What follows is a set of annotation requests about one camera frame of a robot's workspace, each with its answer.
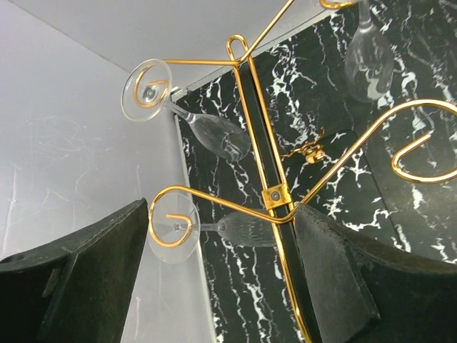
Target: gold loop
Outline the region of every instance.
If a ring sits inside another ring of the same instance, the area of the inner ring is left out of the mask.
[[[349,6],[357,4],[358,1],[348,1],[348,2],[327,2],[327,0],[321,0],[321,6],[326,9],[344,9]]]
[[[449,173],[437,175],[435,177],[420,177],[417,175],[412,175],[412,174],[402,170],[402,168],[398,165],[402,158],[404,158],[407,154],[412,152],[414,149],[417,149],[420,145],[424,144],[426,141],[430,140],[430,138],[431,138],[430,134],[424,134],[422,137],[420,137],[417,140],[413,141],[412,143],[408,144],[407,146],[402,148],[402,150],[400,150],[395,155],[393,155],[392,169],[395,172],[395,174],[397,174],[402,179],[405,179],[407,181],[418,182],[421,184],[439,184],[441,182],[446,182],[446,181],[452,180],[454,177],[457,177],[457,168],[455,168],[453,171],[450,171]]]
[[[161,247],[164,247],[164,248],[176,248],[176,247],[179,247],[191,235],[191,232],[192,232],[192,221],[188,216],[184,216],[182,214],[167,214],[166,215],[167,218],[184,220],[187,223],[187,228],[186,228],[186,232],[184,232],[184,235],[180,239],[178,239],[177,241],[171,242],[171,243],[163,241],[162,239],[159,238],[159,236],[157,236],[156,232],[154,231],[154,228],[152,227],[152,211],[151,210],[152,210],[152,206],[151,206],[151,209],[149,210],[149,227],[148,227],[148,230],[149,230],[149,233],[151,234],[152,238],[154,239],[154,241],[156,241],[156,243],[158,245],[160,245]]]
[[[164,85],[164,91],[162,92],[161,96],[157,99],[154,99],[152,102],[150,103],[143,103],[141,102],[141,100],[138,98],[138,87],[139,87],[139,84],[140,84],[140,81],[141,79],[143,78],[144,74],[150,69],[152,68],[153,66],[155,66],[155,64],[152,64],[150,66],[147,66],[145,69],[143,69],[140,74],[138,74],[138,76],[136,77],[136,80],[135,80],[135,84],[134,84],[134,100],[135,100],[135,103],[144,108],[144,109],[150,109],[151,107],[155,107],[157,104],[161,103],[169,94],[169,82],[168,80],[157,80],[157,81],[151,81],[148,83],[148,86],[150,87],[153,87],[153,86],[156,86],[158,84],[163,84]]]

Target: screw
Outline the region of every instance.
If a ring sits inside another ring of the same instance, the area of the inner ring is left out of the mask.
[[[271,198],[272,198],[275,202],[277,202],[277,201],[281,198],[281,196],[279,195],[279,193],[278,193],[277,191],[274,191],[273,193],[271,193]]]

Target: metal bracket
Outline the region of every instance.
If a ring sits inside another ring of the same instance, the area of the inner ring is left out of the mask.
[[[278,184],[262,191],[263,202],[267,210],[274,209],[292,202],[287,184]]]

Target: wine glass base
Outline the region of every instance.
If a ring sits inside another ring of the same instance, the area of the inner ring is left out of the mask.
[[[149,246],[161,261],[168,264],[184,262],[199,243],[199,213],[191,199],[182,193],[169,192],[157,201],[152,213],[152,227],[162,242],[149,232]]]

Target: clear glass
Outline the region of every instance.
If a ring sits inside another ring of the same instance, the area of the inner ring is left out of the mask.
[[[358,28],[346,53],[344,74],[351,96],[372,102],[391,88],[393,52],[371,19],[369,0],[360,0],[358,9]]]
[[[148,234],[148,243],[154,254],[163,262],[175,264],[184,262],[194,252],[200,237],[200,217],[190,198],[179,192],[169,192],[156,203],[152,213],[152,225],[157,237],[166,243],[178,241],[185,234],[187,224],[180,219],[172,219],[167,214],[187,216],[191,220],[191,233],[183,244],[175,247],[163,247]]]
[[[121,105],[132,121],[148,121],[165,106],[192,129],[202,145],[230,162],[240,161],[251,149],[247,132],[228,119],[210,114],[195,114],[171,102],[171,71],[159,59],[150,59],[131,73],[122,92]]]
[[[185,230],[177,224],[175,229]],[[201,224],[201,231],[214,231],[226,241],[244,247],[273,247],[276,245],[273,228],[269,222],[243,212],[232,212],[215,224]]]

